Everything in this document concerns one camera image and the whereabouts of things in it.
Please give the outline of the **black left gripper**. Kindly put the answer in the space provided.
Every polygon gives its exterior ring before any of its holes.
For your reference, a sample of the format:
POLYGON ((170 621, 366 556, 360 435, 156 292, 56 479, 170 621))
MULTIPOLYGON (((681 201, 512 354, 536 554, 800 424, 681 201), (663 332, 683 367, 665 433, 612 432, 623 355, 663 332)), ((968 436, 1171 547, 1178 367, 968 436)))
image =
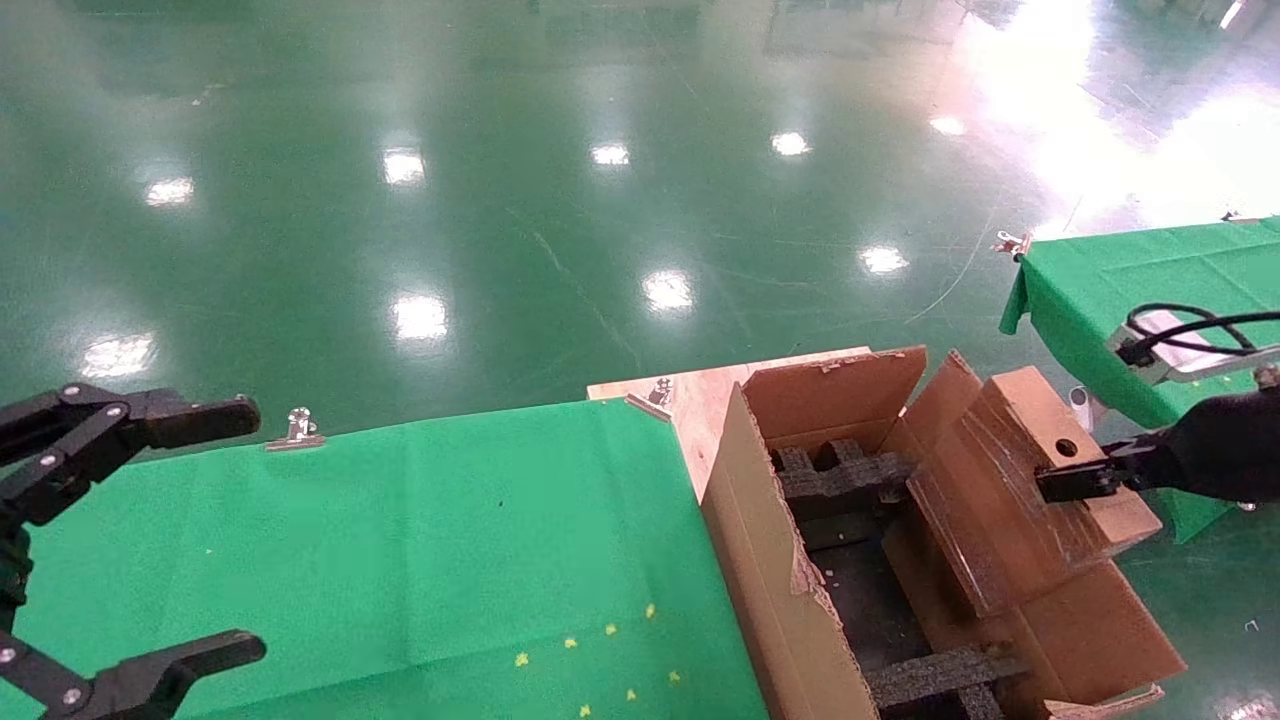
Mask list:
POLYGON ((124 659, 86 678, 8 633, 27 605, 33 570, 23 525, 45 527, 148 448, 183 448, 251 436, 257 404, 243 395, 196 404, 174 389, 119 395, 60 389, 1 410, 1 675, 44 707, 42 719, 173 719, 192 685, 266 656, 262 638, 223 632, 124 659))

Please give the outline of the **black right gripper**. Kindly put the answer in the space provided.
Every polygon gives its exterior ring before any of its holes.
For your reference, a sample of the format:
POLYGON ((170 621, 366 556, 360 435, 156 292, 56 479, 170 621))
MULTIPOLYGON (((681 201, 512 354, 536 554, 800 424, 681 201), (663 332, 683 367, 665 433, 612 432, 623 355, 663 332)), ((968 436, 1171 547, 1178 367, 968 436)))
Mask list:
MULTIPOLYGON (((1199 401, 1164 430, 1178 465, 1174 488, 1236 503, 1279 501, 1279 389, 1257 389, 1199 401)), ((1036 470, 1047 503, 1142 492, 1161 487, 1171 466, 1165 448, 1146 439, 1102 447, 1103 457, 1036 470)))

